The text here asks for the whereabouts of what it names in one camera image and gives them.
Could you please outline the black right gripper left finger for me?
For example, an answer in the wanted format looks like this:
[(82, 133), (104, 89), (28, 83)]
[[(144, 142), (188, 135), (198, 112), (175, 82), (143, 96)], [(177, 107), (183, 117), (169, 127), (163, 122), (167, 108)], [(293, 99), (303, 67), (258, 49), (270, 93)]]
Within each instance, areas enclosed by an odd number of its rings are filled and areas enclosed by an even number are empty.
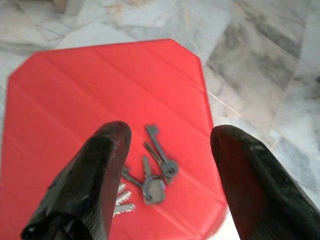
[(22, 230), (22, 240), (108, 240), (132, 132), (103, 124), (57, 174)]

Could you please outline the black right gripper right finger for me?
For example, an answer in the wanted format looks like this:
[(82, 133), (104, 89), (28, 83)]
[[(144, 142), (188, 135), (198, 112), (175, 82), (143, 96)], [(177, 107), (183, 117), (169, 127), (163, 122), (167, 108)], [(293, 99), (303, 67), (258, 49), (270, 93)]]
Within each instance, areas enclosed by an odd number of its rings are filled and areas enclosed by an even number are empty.
[(320, 240), (320, 209), (263, 142), (225, 124), (210, 147), (240, 240)]

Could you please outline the plain metal key bunch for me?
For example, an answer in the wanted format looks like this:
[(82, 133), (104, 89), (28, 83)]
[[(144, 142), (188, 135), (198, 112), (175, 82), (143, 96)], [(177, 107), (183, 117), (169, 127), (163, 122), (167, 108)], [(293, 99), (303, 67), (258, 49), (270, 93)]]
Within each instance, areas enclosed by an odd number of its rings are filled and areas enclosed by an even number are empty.
[(149, 152), (151, 157), (156, 161), (161, 174), (157, 175), (152, 172), (149, 159), (146, 155), (142, 157), (144, 180), (139, 182), (132, 175), (127, 167), (122, 169), (122, 177), (140, 188), (142, 197), (147, 205), (160, 204), (165, 200), (165, 185), (172, 183), (172, 180), (178, 173), (178, 164), (169, 159), (160, 142), (157, 139), (159, 129), (154, 124), (145, 125), (145, 130), (153, 143), (151, 146), (148, 142), (144, 143), (145, 149)]

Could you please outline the red plastic stool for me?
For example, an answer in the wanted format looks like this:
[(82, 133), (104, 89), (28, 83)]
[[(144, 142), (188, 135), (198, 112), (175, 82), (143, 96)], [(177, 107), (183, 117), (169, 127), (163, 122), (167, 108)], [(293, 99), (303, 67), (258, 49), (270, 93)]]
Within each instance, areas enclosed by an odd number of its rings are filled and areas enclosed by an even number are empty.
[(172, 39), (41, 51), (8, 78), (0, 175), (0, 240), (20, 234), (47, 187), (103, 124), (126, 122), (126, 165), (144, 178), (145, 125), (179, 170), (161, 204), (113, 219), (111, 240), (204, 240), (227, 203), (210, 147), (213, 121), (200, 59)]

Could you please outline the wooden furniture leg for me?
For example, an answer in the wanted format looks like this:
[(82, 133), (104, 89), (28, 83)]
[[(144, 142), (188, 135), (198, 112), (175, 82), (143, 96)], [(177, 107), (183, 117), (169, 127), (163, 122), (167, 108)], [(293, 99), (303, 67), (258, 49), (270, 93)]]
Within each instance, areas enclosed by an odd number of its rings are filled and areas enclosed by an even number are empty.
[(60, 13), (64, 13), (67, 9), (68, 0), (52, 0)]

